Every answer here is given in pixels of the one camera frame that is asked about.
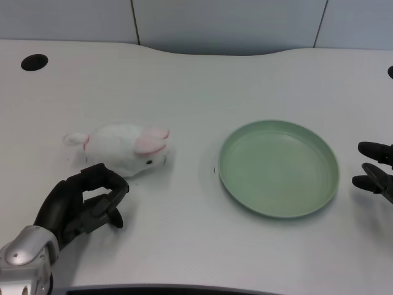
pink bunny ear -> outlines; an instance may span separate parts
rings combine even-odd
[[[151,155],[161,151],[165,146],[164,140],[143,134],[136,138],[134,152],[138,155]]]
[[[169,137],[169,129],[160,127],[149,127],[143,131],[143,135],[149,135],[160,140],[165,140]]]

white plush bunny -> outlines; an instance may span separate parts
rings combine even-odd
[[[166,128],[119,123],[100,127],[90,135],[68,134],[63,141],[68,146],[83,144],[89,163],[104,163],[108,169],[127,177],[163,165],[168,136]]]

gray wall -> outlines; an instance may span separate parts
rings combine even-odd
[[[138,43],[130,0],[0,0],[0,39]]]
[[[326,0],[133,0],[141,45],[253,55],[312,47]]]
[[[133,0],[141,45],[249,55],[299,47],[393,50],[393,0]],[[138,44],[130,0],[0,0],[0,39]]]
[[[329,0],[317,47],[393,50],[393,0]]]

plastic plate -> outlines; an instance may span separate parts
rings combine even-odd
[[[233,132],[220,151],[219,174],[237,201],[277,218],[322,208],[334,198],[340,178],[337,159],[322,138],[277,120]]]

table surface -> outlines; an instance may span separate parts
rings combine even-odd
[[[28,55],[49,63],[21,69]],[[170,157],[130,181],[125,227],[74,240],[57,287],[170,283],[279,294],[387,294],[393,205],[351,178],[359,141],[393,144],[393,52],[298,49],[254,57],[178,55],[130,44],[0,41],[0,244],[54,185],[76,174],[69,132],[113,121],[171,129]],[[307,218],[268,219],[238,205],[214,172],[224,138],[253,120],[310,128],[338,157],[336,199]]]

